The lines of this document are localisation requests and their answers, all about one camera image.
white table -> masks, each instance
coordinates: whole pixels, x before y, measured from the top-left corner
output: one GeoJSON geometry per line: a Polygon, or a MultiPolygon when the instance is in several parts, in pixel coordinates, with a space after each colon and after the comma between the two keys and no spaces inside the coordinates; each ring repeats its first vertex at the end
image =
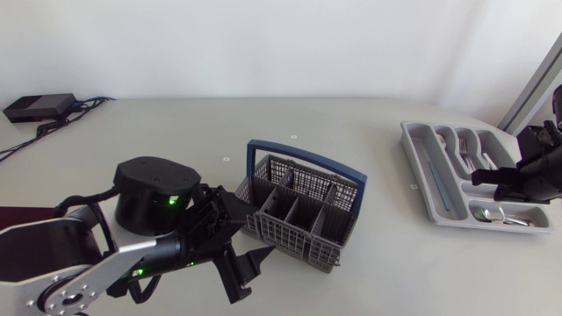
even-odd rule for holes
{"type": "MultiPolygon", "coordinates": [[[[154,155],[235,190],[246,144],[270,140],[342,162],[369,179],[341,267],[325,274],[274,251],[252,295],[230,305],[211,263],[169,273],[153,297],[101,297],[90,315],[560,315],[562,232],[527,235],[429,221],[400,143],[401,120],[492,128],[474,118],[383,99],[169,99],[105,104],[0,164],[1,205],[52,206],[107,190],[118,163],[154,155]]],[[[0,118],[0,149],[36,123],[0,118]]],[[[498,132],[514,156],[516,141],[498,132]]],[[[562,229],[557,200],[547,207],[562,229]]],[[[263,244],[238,233],[238,254],[263,244]]]]}

black cable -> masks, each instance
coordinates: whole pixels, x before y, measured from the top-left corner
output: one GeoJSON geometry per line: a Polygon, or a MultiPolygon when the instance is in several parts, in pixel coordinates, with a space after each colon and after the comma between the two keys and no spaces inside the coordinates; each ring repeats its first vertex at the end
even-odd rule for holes
{"type": "Polygon", "coordinates": [[[118,194],[119,191],[115,187],[113,187],[105,192],[88,197],[83,197],[83,196],[67,197],[64,199],[64,201],[62,201],[54,208],[54,217],[60,218],[66,215],[68,208],[70,206],[87,205],[92,211],[92,213],[94,214],[94,216],[96,217],[97,223],[99,223],[99,225],[102,228],[102,232],[104,233],[104,237],[105,237],[105,241],[107,242],[109,253],[113,254],[116,251],[116,249],[115,249],[115,245],[113,244],[112,233],[109,230],[109,226],[105,221],[104,214],[102,213],[102,210],[99,208],[99,205],[97,205],[97,202],[101,202],[108,198],[115,197],[118,194]]]}
{"type": "Polygon", "coordinates": [[[66,215],[67,211],[68,211],[68,208],[70,206],[90,205],[90,204],[94,204],[94,203],[97,203],[97,202],[105,201],[108,198],[113,198],[118,194],[119,194],[119,191],[115,187],[112,187],[111,189],[109,189],[105,192],[94,194],[94,195],[88,196],[88,197],[83,197],[83,196],[67,197],[67,198],[64,199],[64,201],[62,201],[60,204],[58,204],[54,208],[54,217],[55,218],[61,218],[64,215],[66,215]]]}
{"type": "Polygon", "coordinates": [[[152,293],[155,292],[156,286],[158,285],[158,282],[160,282],[161,277],[162,275],[152,276],[152,279],[150,279],[150,282],[144,291],[141,290],[141,284],[138,280],[129,283],[128,288],[134,303],[141,304],[148,301],[148,299],[152,296],[152,293]]]}
{"type": "Polygon", "coordinates": [[[115,253],[116,249],[112,239],[112,232],[110,232],[109,230],[109,226],[105,221],[102,210],[99,208],[99,205],[97,205],[97,203],[88,205],[88,207],[94,212],[94,216],[96,216],[97,222],[102,227],[102,232],[104,232],[105,241],[107,242],[107,249],[109,250],[109,255],[115,253]]]}
{"type": "Polygon", "coordinates": [[[52,123],[46,123],[43,124],[41,126],[38,126],[37,128],[37,133],[35,138],[25,141],[19,145],[10,147],[8,149],[5,149],[3,151],[0,151],[0,154],[5,154],[5,156],[3,156],[2,158],[0,158],[0,162],[5,161],[6,159],[8,159],[8,157],[12,156],[13,154],[17,153],[17,151],[19,151],[22,148],[25,148],[31,144],[33,144],[35,141],[42,139],[43,137],[49,135],[50,133],[54,133],[58,130],[60,130],[61,128],[63,128],[64,126],[68,126],[71,123],[76,122],[78,119],[81,119],[84,115],[86,115],[89,111],[97,108],[99,105],[101,105],[102,103],[104,103],[107,100],[112,100],[112,98],[110,97],[94,97],[92,99],[86,100],[86,101],[77,101],[75,104],[73,104],[73,111],[80,111],[80,115],[76,116],[75,118],[72,119],[65,119],[63,121],[57,121],[57,122],[52,122],[52,123]],[[93,101],[94,103],[90,106],[86,105],[87,102],[91,102],[93,101]]]}

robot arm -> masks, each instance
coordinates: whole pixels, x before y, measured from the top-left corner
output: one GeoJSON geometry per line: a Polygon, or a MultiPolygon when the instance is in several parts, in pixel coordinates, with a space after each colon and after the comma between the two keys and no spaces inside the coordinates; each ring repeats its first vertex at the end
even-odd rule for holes
{"type": "Polygon", "coordinates": [[[120,163],[115,186],[91,197],[69,197],[58,219],[0,232],[0,302],[7,315],[74,315],[99,294],[150,298],[163,273],[212,261],[231,303],[247,297],[273,247],[236,256],[231,237],[256,211],[225,191],[199,183],[195,170],[154,157],[120,163]],[[116,209],[97,202],[119,195],[116,209]],[[66,215],[73,205],[85,205],[66,215]],[[108,243],[101,253],[91,229],[108,243]],[[142,290],[139,280],[152,277],[142,290]]]}
{"type": "Polygon", "coordinates": [[[552,110],[557,126],[547,120],[517,135],[522,159],[515,168],[476,170],[472,184],[498,184],[495,200],[548,204],[562,198],[562,86],[554,91],[552,110]]]}

gray cutlery tray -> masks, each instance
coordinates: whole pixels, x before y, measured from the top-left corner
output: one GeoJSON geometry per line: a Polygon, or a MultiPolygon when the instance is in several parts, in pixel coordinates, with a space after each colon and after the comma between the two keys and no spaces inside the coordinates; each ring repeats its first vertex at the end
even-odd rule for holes
{"type": "Polygon", "coordinates": [[[436,224],[516,233],[554,232],[542,205],[494,201],[497,185],[472,185],[471,171],[459,153],[459,137],[465,138],[468,155],[476,169],[488,168],[482,153],[487,153],[498,168],[515,167],[515,161],[492,131],[415,122],[402,122],[401,126],[402,145],[425,199],[429,218],[436,224]],[[437,138],[438,133],[446,140],[445,148],[437,138]],[[490,223],[474,217],[482,208],[499,213],[500,207],[506,217],[528,220],[535,226],[490,223]]]}

metal frame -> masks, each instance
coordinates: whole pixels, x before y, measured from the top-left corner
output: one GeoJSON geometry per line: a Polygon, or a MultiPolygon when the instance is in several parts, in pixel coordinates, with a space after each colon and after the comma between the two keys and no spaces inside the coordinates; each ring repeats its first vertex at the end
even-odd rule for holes
{"type": "MultiPolygon", "coordinates": [[[[114,210],[105,212],[105,218],[117,249],[114,254],[94,266],[82,265],[53,271],[19,283],[0,282],[0,302],[3,302],[0,306],[8,308],[3,315],[46,315],[37,307],[37,298],[49,285],[71,276],[76,277],[47,298],[45,310],[48,315],[58,316],[74,315],[83,311],[156,246],[154,236],[131,233],[119,225],[115,219],[114,210]],[[79,301],[72,305],[63,304],[66,298],[73,298],[76,295],[81,296],[79,301]]],[[[88,206],[76,210],[65,219],[49,220],[81,220],[90,227],[95,224],[88,206]]],[[[24,226],[35,224],[37,223],[24,224],[24,226]]]]}
{"type": "Polygon", "coordinates": [[[562,84],[562,33],[508,114],[498,124],[498,128],[517,135],[537,114],[559,84],[562,84]]]}

